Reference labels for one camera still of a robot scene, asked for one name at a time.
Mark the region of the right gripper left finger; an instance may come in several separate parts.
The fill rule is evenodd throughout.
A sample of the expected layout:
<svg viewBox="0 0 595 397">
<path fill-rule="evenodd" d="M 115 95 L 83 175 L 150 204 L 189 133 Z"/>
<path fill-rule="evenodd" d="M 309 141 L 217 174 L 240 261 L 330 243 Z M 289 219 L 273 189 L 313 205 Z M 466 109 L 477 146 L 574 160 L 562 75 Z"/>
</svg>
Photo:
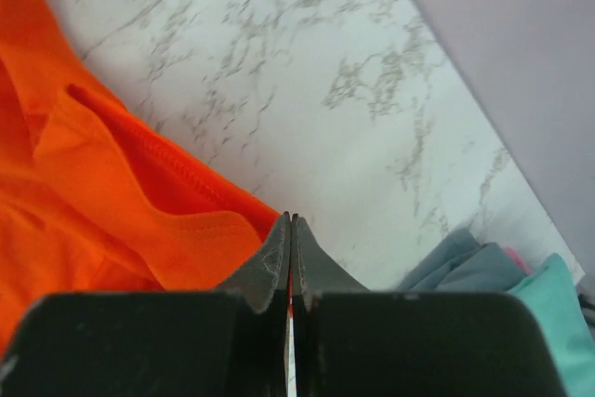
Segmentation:
<svg viewBox="0 0 595 397">
<path fill-rule="evenodd" d="M 48 295 L 1 362 L 5 396 L 284 396 L 291 218 L 212 290 Z"/>
</svg>

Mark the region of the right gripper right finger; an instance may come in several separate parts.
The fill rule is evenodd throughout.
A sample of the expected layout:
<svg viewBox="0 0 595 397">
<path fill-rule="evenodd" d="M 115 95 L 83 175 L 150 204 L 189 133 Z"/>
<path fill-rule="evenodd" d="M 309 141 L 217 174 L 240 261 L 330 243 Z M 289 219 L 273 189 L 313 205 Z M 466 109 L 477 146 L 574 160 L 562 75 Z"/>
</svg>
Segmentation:
<svg viewBox="0 0 595 397">
<path fill-rule="evenodd" d="M 537 321 L 506 293 L 369 291 L 291 221 L 300 396 L 563 396 Z"/>
</svg>

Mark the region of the orange t shirt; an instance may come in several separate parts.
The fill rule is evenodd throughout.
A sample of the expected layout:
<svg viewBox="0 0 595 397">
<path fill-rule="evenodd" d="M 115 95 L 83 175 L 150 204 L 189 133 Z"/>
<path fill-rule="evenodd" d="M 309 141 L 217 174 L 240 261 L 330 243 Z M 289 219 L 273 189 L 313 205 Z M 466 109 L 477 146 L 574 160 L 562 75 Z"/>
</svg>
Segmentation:
<svg viewBox="0 0 595 397">
<path fill-rule="evenodd" d="M 46 0 L 1 0 L 1 341 L 41 297 L 208 289 L 276 213 L 130 113 Z"/>
</svg>

